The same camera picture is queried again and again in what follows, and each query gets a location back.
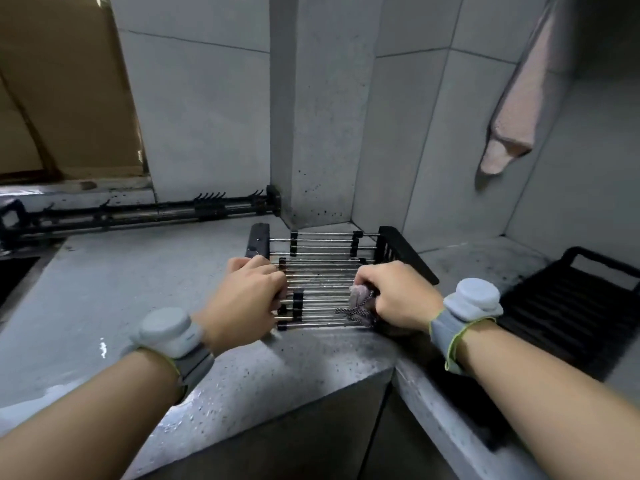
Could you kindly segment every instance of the dish rack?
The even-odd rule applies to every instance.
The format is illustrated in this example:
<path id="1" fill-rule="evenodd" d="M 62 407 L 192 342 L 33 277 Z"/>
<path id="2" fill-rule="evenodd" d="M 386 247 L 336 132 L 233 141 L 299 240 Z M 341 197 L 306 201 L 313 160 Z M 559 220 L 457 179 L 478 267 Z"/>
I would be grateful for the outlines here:
<path id="1" fill-rule="evenodd" d="M 270 259 L 287 275 L 289 288 L 277 311 L 278 329 L 363 326 L 336 308 L 349 306 L 349 287 L 360 266 L 400 260 L 411 265 L 432 285 L 436 275 L 402 234 L 391 226 L 378 233 L 299 232 L 273 238 L 268 224 L 254 224 L 246 257 Z"/>

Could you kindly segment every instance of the hand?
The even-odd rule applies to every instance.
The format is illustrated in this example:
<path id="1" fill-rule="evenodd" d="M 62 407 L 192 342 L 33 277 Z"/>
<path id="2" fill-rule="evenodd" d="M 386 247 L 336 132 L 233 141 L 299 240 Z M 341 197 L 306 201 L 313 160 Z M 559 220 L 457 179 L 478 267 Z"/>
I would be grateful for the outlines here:
<path id="1" fill-rule="evenodd" d="M 251 344 L 275 325 L 271 313 L 287 294 L 287 278 L 263 256 L 231 258 L 227 276 L 203 310 L 192 315 L 215 356 Z"/>
<path id="2" fill-rule="evenodd" d="M 401 261 L 361 266 L 355 284 L 365 282 L 380 290 L 376 312 L 391 325 L 428 331 L 429 322 L 444 309 L 440 292 Z"/>

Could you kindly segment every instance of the countertop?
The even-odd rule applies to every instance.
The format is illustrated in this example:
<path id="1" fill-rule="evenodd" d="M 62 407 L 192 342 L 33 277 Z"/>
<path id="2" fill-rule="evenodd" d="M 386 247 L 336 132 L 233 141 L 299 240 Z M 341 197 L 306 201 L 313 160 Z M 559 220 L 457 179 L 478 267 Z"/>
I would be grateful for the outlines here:
<path id="1" fill-rule="evenodd" d="M 288 236 L 279 218 L 262 216 L 69 238 L 0 333 L 0 383 L 12 385 L 0 391 L 0 434 L 116 362 L 131 325 L 149 311 L 202 306 L 227 259 L 244 253 L 256 222 L 271 224 L 274 237 Z M 444 293 L 471 274 L 505 288 L 546 265 L 535 251 L 497 239 L 422 257 Z M 496 266 L 505 253 L 507 264 Z M 394 342 L 349 329 L 274 332 L 269 340 L 222 355 L 187 400 L 167 413 L 125 478 L 375 374 L 393 381 L 461 479 L 545 478 L 517 444 L 495 454 L 487 450 Z"/>

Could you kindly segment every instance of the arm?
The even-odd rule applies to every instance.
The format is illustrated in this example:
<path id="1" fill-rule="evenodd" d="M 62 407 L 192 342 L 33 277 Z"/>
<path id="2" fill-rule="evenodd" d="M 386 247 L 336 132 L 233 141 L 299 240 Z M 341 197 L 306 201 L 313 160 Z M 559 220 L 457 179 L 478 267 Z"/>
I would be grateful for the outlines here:
<path id="1" fill-rule="evenodd" d="M 428 331 L 442 296 L 411 266 L 363 266 L 356 284 L 380 290 L 376 311 Z M 462 336 L 456 359 L 485 389 L 556 480 L 631 480 L 640 472 L 640 411 L 603 384 L 490 321 Z"/>
<path id="2" fill-rule="evenodd" d="M 260 256 L 232 259 L 228 271 L 193 316 L 216 356 L 268 333 L 275 323 L 269 310 L 278 306 L 273 298 L 286 286 L 284 273 Z M 0 438 L 2 478 L 121 478 L 179 399 L 177 379 L 173 366 L 155 352 L 126 355 Z"/>

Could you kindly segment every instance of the towel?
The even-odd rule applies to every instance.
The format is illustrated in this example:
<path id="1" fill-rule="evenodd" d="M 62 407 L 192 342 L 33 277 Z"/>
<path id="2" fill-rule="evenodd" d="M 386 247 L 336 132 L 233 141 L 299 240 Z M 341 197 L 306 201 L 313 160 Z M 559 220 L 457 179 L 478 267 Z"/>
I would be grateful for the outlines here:
<path id="1" fill-rule="evenodd" d="M 491 135 L 480 170 L 501 173 L 510 161 L 533 149 L 542 110 L 543 85 L 549 65 L 551 33 L 555 21 L 550 4 L 533 32 L 529 49 L 505 90 L 491 123 Z"/>

